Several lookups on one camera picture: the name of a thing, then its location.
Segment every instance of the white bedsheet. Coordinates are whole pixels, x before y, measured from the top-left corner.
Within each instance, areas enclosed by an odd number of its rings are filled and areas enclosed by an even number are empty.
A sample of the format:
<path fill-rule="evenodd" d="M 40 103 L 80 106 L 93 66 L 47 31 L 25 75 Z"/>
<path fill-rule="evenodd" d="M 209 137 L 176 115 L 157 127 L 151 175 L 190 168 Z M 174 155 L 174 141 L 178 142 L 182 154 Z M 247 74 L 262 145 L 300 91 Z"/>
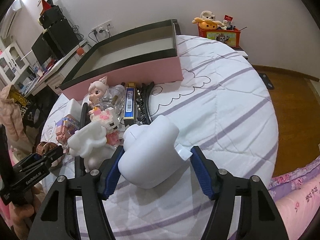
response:
<path fill-rule="evenodd" d="M 204 155 L 234 176 L 256 174 L 269 184 L 278 148 L 277 120 L 261 78 L 237 52 L 218 41 L 178 36 L 184 80 L 157 85 L 150 97 L 153 119 L 163 114 L 180 129 L 178 141 L 198 145 Z M 42 140 L 55 141 L 54 122 L 63 117 L 68 99 L 61 95 L 48 118 Z M 61 174 L 74 177 L 70 156 L 60 170 L 44 179 L 49 190 Z M 89 239 L 81 198 L 77 207 L 80 232 Z M 236 198 L 229 236 L 237 228 Z M 104 203 L 116 239 L 201 238 L 213 202 L 205 196 L 190 162 L 153 189 L 141 189 L 123 177 Z"/>

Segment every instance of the blue gripper pad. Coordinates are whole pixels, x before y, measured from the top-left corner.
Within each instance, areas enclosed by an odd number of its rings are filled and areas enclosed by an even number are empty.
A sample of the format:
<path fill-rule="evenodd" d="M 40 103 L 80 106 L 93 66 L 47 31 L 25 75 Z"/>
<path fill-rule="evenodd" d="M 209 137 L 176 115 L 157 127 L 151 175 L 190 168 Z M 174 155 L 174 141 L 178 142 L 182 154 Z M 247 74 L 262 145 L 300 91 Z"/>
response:
<path fill-rule="evenodd" d="M 198 146 L 191 149 L 192 156 L 190 157 L 191 164 L 198 178 L 202 192 L 209 197 L 210 200 L 216 198 L 219 193 L 217 187 L 216 172 L 217 166 L 212 160 L 207 160 Z"/>
<path fill-rule="evenodd" d="M 118 146 L 113 156 L 108 160 L 104 160 L 99 168 L 101 176 L 98 185 L 98 193 L 102 195 L 103 200 L 107 200 L 116 190 L 116 186 L 121 176 L 118 169 L 118 162 L 123 154 L 123 146 Z"/>

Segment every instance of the computer monitor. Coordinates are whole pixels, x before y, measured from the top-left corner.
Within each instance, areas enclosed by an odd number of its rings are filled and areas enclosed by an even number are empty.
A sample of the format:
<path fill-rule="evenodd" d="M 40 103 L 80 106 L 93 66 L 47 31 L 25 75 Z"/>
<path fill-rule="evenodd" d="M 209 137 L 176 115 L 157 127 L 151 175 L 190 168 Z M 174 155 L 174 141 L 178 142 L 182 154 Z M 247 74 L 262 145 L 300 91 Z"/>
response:
<path fill-rule="evenodd" d="M 53 56 L 52 50 L 48 43 L 44 40 L 42 33 L 40 34 L 36 42 L 33 44 L 31 49 L 35 54 L 40 65 L 45 63 L 49 57 Z"/>

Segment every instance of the floral pillowcase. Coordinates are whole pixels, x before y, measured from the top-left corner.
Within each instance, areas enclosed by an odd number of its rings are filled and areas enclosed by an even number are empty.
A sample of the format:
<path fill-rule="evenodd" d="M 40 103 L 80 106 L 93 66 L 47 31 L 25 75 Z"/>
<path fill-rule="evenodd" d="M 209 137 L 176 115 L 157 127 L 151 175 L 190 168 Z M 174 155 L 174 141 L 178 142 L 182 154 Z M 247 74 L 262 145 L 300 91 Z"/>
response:
<path fill-rule="evenodd" d="M 269 184 L 269 193 L 274 201 L 300 189 L 301 185 L 320 174 L 320 156 L 303 168 L 274 177 Z"/>

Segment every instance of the barcode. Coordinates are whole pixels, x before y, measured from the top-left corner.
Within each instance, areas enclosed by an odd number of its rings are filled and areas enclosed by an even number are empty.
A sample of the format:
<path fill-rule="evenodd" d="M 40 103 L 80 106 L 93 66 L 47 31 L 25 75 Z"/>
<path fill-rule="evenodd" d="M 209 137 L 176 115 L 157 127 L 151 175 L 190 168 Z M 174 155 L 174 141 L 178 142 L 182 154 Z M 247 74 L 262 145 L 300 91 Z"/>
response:
<path fill-rule="evenodd" d="M 132 112 L 132 91 L 128 91 L 127 93 L 127 103 L 125 106 L 126 112 Z"/>

